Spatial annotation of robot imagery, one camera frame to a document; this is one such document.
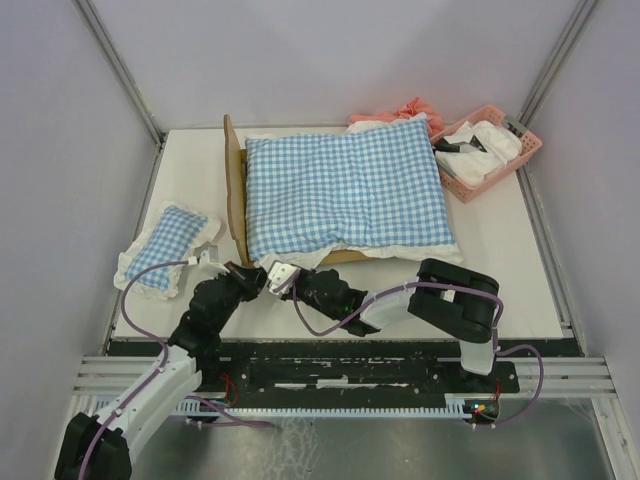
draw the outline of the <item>pink cloth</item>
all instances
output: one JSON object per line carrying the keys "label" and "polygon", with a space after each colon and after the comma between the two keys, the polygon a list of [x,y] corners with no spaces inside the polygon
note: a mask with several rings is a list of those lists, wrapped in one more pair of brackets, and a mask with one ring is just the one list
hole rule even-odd
{"label": "pink cloth", "polygon": [[379,112],[375,115],[351,115],[349,117],[349,125],[361,120],[380,120],[382,122],[390,123],[398,118],[411,118],[422,112],[426,113],[427,118],[429,119],[427,131],[429,132],[430,137],[433,137],[444,130],[444,120],[440,114],[420,97],[416,97],[409,103],[405,103],[395,112]]}

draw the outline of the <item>white wall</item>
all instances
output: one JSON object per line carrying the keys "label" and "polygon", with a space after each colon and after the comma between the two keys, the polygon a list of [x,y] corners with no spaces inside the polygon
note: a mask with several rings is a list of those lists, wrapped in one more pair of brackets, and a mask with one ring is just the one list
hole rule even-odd
{"label": "white wall", "polygon": [[94,0],[161,128],[516,115],[577,0]]}
{"label": "white wall", "polygon": [[0,5],[0,478],[43,479],[153,159],[68,0]]}
{"label": "white wall", "polygon": [[640,3],[602,3],[532,127],[532,166],[588,344],[640,445]]}

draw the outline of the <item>pink basket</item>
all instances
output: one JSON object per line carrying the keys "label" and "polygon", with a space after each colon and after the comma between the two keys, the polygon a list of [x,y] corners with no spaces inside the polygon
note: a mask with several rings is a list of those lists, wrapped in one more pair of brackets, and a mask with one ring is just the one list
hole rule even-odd
{"label": "pink basket", "polygon": [[460,177],[454,176],[447,169],[443,168],[441,165],[438,165],[438,170],[440,172],[440,181],[445,187],[451,190],[462,203],[469,203],[471,200],[476,198],[482,192],[491,188],[511,172],[515,172],[518,168],[527,163],[531,156],[542,146],[542,141],[540,141],[538,137],[531,133],[531,131],[520,124],[515,118],[508,116],[502,110],[494,107],[493,105],[482,107],[480,110],[477,110],[471,115],[466,116],[456,124],[451,125],[449,128],[445,128],[442,133],[431,138],[431,143],[435,145],[436,142],[438,142],[445,135],[454,134],[464,122],[468,121],[472,124],[476,124],[482,120],[488,120],[494,125],[503,125],[510,131],[515,133],[517,136],[519,136],[520,140],[522,140],[522,152],[519,157],[514,158],[504,167],[491,172],[484,178],[484,181],[480,185],[476,185],[475,187],[468,185]]}

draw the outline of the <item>checkered fabric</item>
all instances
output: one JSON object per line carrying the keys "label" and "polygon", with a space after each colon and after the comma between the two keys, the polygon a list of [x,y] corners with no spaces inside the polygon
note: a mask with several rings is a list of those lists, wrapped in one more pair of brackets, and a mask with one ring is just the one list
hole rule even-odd
{"label": "checkered fabric", "polygon": [[249,256],[333,245],[455,245],[426,120],[247,139]]}
{"label": "checkered fabric", "polygon": [[[153,229],[149,241],[133,260],[125,278],[131,280],[139,272],[158,263],[183,260],[191,243],[206,225],[208,219],[195,213],[186,212],[176,206],[168,207]],[[152,270],[138,282],[163,292],[169,289],[169,269]]]}

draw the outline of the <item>white tabletop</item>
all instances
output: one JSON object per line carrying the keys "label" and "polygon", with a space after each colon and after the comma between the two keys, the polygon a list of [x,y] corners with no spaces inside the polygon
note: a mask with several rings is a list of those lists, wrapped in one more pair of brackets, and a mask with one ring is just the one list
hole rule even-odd
{"label": "white tabletop", "polygon": [[[277,136],[308,133],[342,133],[344,128],[238,129],[241,142],[249,133]],[[239,262],[236,245],[226,225],[226,179],[224,134],[220,129],[173,130],[169,133],[151,196],[145,227],[153,212],[166,200],[174,200],[204,213],[216,214],[224,222],[216,238],[220,259]],[[465,262],[463,266],[490,275],[500,283],[499,296],[505,313],[499,326],[501,338],[562,338],[558,315],[538,253],[533,231],[515,174],[464,205],[445,190],[449,221]],[[353,288],[380,290],[415,275],[418,262],[400,259],[367,260],[335,268]],[[144,329],[168,337],[187,309],[193,288],[206,276],[197,268],[185,268],[180,294],[171,300],[148,300],[131,294],[127,310]],[[302,306],[316,329],[334,322]],[[241,304],[221,336],[238,340],[308,340],[312,337],[298,319],[291,302],[283,302],[264,291],[248,304]],[[139,338],[120,316],[114,338]],[[343,330],[325,337],[352,339]],[[392,325],[367,340],[448,339],[444,332],[415,318]]]}

